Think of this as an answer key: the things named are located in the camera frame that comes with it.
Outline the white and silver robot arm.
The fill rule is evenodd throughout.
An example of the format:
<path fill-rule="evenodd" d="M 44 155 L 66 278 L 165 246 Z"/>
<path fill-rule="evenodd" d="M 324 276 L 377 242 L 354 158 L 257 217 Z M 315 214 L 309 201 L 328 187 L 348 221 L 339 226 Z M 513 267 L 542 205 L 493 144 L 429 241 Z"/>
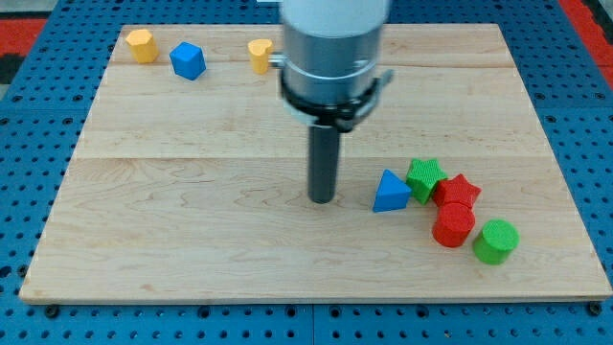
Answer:
<path fill-rule="evenodd" d="M 281 2 L 283 50 L 270 63 L 292 116 L 341 133 L 369 116 L 392 78 L 375 75 L 390 7 L 389 0 Z"/>

